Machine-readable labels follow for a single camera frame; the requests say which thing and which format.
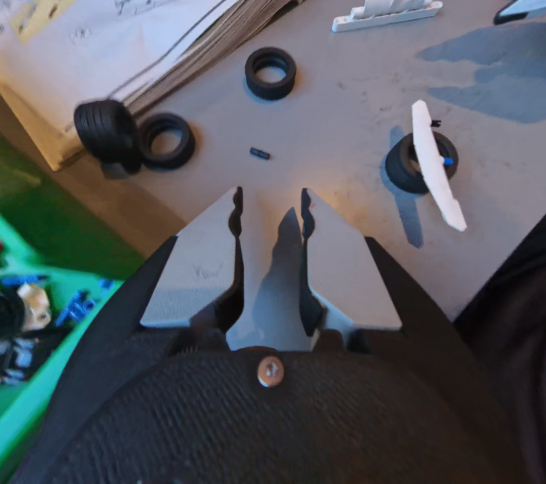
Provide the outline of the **open instruction booklet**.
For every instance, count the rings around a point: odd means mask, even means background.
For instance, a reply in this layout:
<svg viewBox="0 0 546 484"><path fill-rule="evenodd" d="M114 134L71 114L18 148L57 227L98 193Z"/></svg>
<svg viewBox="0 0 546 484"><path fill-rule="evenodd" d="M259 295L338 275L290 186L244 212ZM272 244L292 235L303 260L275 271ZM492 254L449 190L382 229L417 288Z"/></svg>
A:
<svg viewBox="0 0 546 484"><path fill-rule="evenodd" d="M1 98L53 171L83 151L74 111L138 115L303 0L1 0Z"/></svg>

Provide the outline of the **green plastic bin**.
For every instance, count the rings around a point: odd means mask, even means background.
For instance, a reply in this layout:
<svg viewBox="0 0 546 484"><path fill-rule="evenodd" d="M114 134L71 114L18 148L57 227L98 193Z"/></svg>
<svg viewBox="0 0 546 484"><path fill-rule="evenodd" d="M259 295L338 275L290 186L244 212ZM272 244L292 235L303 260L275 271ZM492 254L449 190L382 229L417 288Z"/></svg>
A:
<svg viewBox="0 0 546 484"><path fill-rule="evenodd" d="M1 136L1 276L47 275L56 317L86 290L98 307L29 380L1 385L1 483L30 448L65 365L98 310L144 258Z"/></svg>

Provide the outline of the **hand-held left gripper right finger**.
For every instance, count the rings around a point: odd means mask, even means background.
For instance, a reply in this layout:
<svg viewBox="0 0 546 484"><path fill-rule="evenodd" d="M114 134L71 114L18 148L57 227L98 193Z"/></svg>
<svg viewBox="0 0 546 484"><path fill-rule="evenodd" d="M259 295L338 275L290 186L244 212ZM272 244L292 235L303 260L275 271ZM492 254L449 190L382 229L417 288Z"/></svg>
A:
<svg viewBox="0 0 546 484"><path fill-rule="evenodd" d="M364 235L310 188L301 191L301 217L299 314L306 336L400 331L401 318Z"/></svg>

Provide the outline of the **small tan toy piece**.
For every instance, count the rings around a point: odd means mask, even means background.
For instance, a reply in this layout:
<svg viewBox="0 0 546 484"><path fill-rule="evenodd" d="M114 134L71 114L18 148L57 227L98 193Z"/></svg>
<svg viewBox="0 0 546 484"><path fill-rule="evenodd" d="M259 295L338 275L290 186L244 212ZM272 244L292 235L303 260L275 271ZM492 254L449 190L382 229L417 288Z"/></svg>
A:
<svg viewBox="0 0 546 484"><path fill-rule="evenodd" d="M40 285L24 283L18 288L17 296L24 303L23 332L43 330L51 323L50 301Z"/></svg>

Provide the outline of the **long white pointed panel piece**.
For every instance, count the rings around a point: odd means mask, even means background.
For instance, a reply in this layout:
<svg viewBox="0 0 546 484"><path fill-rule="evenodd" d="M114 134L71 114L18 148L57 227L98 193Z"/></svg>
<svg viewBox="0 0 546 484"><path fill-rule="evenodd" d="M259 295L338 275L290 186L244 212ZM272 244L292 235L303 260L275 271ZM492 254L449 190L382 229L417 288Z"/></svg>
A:
<svg viewBox="0 0 546 484"><path fill-rule="evenodd" d="M412 105L413 147L424 183L433 197L443 220L452 228L463 232L467 224L459 201L451 191L444 168L444 158L437 147L432 130L432 119L425 101Z"/></svg>

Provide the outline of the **heap of small toy parts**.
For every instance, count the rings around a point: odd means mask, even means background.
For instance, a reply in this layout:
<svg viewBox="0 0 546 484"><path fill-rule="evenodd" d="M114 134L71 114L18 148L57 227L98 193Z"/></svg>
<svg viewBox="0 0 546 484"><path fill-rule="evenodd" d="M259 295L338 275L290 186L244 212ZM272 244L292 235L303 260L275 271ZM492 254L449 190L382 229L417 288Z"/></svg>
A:
<svg viewBox="0 0 546 484"><path fill-rule="evenodd" d="M1 277L1 384L17 386L40 369L53 352L101 301L89 289L74 291L60 306L53 303L51 276L44 274ZM45 289L50 301L51 323L43 330L23 332L24 303L17 296L24 283Z"/></svg>

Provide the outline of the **grey desk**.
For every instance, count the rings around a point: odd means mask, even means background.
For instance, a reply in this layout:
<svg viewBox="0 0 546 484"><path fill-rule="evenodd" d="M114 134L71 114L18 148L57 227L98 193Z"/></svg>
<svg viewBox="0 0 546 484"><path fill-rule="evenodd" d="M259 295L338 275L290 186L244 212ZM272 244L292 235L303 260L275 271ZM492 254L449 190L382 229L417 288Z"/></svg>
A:
<svg viewBox="0 0 546 484"><path fill-rule="evenodd" d="M303 187L375 237L454 318L545 213L545 17L495 26L510 0L439 1L432 18L333 33L334 18L365 0L305 0L158 105L198 136L197 155L173 173L105 180L87 157L53 173L7 111L1 131L145 256L241 185L247 321L254 307L297 297L297 272L270 268L279 223L299 213ZM271 46L297 65L279 100L252 94L244 73L249 55ZM459 151L452 190L463 233L431 197L412 199L383 173L418 99Z"/></svg>

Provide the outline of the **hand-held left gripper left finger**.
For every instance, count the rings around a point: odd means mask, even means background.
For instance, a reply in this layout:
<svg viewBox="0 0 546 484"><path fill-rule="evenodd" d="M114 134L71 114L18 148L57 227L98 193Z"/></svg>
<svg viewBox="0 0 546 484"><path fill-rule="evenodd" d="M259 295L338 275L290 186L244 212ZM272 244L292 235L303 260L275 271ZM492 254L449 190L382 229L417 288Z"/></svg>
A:
<svg viewBox="0 0 546 484"><path fill-rule="evenodd" d="M242 187L232 187L176 236L140 325L229 330L244 306Z"/></svg>

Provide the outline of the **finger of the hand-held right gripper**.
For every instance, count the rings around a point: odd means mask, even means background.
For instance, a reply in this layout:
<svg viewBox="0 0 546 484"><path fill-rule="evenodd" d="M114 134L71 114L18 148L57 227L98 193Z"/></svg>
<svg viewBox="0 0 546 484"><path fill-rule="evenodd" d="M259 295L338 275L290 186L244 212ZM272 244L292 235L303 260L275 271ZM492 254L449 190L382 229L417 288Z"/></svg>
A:
<svg viewBox="0 0 546 484"><path fill-rule="evenodd" d="M545 15L545 0L514 0L495 14L494 24Z"/></svg>

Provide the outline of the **black rubber toy tyre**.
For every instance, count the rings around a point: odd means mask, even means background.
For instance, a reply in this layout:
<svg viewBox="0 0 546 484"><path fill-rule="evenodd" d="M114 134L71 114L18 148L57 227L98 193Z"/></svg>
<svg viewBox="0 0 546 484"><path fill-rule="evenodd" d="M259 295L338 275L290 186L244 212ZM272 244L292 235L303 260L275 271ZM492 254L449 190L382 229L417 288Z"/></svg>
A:
<svg viewBox="0 0 546 484"><path fill-rule="evenodd" d="M440 156L448 159L444 165L447 179L451 180L459 166L459 154L453 143L439 132L433 132ZM413 133L405 135L386 156L385 168L390 181L406 193L425 195L429 189L420 172L413 145Z"/></svg>
<svg viewBox="0 0 546 484"><path fill-rule="evenodd" d="M258 71L276 67L283 71L283 78L277 82L264 81ZM256 97L265 100L283 99L295 86L297 65L290 54L277 47L263 47L251 53L244 67L246 84Z"/></svg>
<svg viewBox="0 0 546 484"><path fill-rule="evenodd" d="M82 103L74 111L74 126L105 177L124 178L140 172L137 126L122 103L112 99Z"/></svg>
<svg viewBox="0 0 546 484"><path fill-rule="evenodd" d="M164 132L178 132L180 140L168 153L154 154L154 140ZM187 120L170 113L160 112L148 117L138 127L142 163L153 171L172 171L183 167L195 152L195 135Z"/></svg>

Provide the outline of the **person's black garment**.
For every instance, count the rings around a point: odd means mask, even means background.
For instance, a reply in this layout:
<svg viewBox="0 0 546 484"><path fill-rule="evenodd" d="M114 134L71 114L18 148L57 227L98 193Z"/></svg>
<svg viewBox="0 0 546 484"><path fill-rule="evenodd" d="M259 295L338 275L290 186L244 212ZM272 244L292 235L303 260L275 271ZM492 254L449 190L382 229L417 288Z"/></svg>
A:
<svg viewBox="0 0 546 484"><path fill-rule="evenodd" d="M545 217L454 322L486 372L533 483L545 483Z"/></svg>

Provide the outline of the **white beam with cylinders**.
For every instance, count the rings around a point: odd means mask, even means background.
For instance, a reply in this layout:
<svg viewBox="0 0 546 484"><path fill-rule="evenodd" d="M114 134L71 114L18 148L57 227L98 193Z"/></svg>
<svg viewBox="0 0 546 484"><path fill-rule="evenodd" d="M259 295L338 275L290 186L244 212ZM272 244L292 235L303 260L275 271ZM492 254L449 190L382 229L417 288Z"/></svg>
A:
<svg viewBox="0 0 546 484"><path fill-rule="evenodd" d="M439 0L365 0L348 15L335 17L332 32L380 27L432 18L443 8Z"/></svg>

